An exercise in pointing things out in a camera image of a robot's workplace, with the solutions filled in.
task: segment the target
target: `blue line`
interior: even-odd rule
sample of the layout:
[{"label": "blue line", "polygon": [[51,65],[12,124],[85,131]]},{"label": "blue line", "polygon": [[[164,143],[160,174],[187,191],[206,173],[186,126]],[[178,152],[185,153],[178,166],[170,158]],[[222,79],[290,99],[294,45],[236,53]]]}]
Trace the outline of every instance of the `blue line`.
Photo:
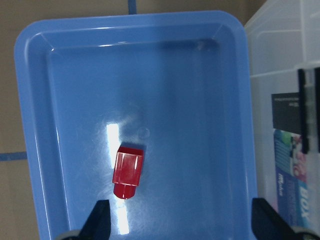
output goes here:
[{"label": "blue line", "polygon": [[136,0],[128,0],[129,15],[137,14]]},{"label": "blue line", "polygon": [[27,159],[27,153],[25,151],[0,153],[0,162],[12,161],[12,160],[26,160],[26,159]]}]

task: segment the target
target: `plastic storage box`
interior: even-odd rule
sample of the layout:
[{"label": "plastic storage box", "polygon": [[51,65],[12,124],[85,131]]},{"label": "plastic storage box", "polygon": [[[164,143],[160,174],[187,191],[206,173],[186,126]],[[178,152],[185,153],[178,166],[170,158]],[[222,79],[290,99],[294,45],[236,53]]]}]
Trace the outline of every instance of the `plastic storage box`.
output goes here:
[{"label": "plastic storage box", "polygon": [[[295,182],[293,185],[297,197],[293,197],[296,202],[289,200],[290,194],[283,189],[283,181],[286,179],[282,173],[276,172],[275,167],[275,156],[288,155],[284,152],[288,148],[283,140],[287,132],[282,132],[284,135],[281,140],[277,135],[281,133],[274,131],[274,128],[277,124],[275,106],[278,104],[275,101],[288,100],[293,107],[299,107],[296,100],[298,95],[295,94],[299,91],[297,70],[320,66],[319,26],[319,0],[268,0],[245,26],[249,45],[258,195],[266,198],[280,212],[281,207],[292,204],[296,210],[287,212],[287,215],[283,213],[286,220],[290,219],[291,225],[312,228],[318,234],[318,154],[311,152],[306,156],[306,179],[302,179],[297,170],[301,165],[297,160],[299,157],[291,156],[288,171],[284,170],[283,165],[280,166],[281,170],[289,172],[288,175],[300,178],[299,181],[290,180],[290,184]],[[296,121],[295,124],[299,125],[298,120],[292,117],[287,119],[286,124]],[[308,194],[304,192],[306,186],[303,182],[307,184]],[[279,206],[279,199],[282,198],[283,202]]]},{"label": "plastic storage box", "polygon": [[[220,11],[28,26],[15,63],[40,238],[109,199],[112,240],[253,239],[247,52]],[[145,148],[128,200],[112,183],[123,143]]]}]

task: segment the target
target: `blue plastic container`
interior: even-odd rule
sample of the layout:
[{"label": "blue plastic container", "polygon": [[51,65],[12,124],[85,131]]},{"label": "blue plastic container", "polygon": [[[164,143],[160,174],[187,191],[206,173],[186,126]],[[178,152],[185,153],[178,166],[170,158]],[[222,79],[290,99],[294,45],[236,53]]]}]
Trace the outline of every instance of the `blue plastic container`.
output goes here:
[{"label": "blue plastic container", "polygon": [[[109,199],[111,240],[253,239],[247,52],[221,11],[28,26],[15,62],[40,238]],[[121,143],[146,148],[128,200],[113,194]]]}]

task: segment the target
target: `red plastic toy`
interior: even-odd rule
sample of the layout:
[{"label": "red plastic toy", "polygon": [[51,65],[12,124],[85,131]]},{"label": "red plastic toy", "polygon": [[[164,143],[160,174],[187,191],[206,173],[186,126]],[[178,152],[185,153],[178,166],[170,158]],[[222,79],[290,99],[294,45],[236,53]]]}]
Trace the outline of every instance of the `red plastic toy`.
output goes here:
[{"label": "red plastic toy", "polygon": [[120,199],[129,199],[135,195],[139,185],[144,151],[129,147],[119,147],[112,182],[113,193]]}]

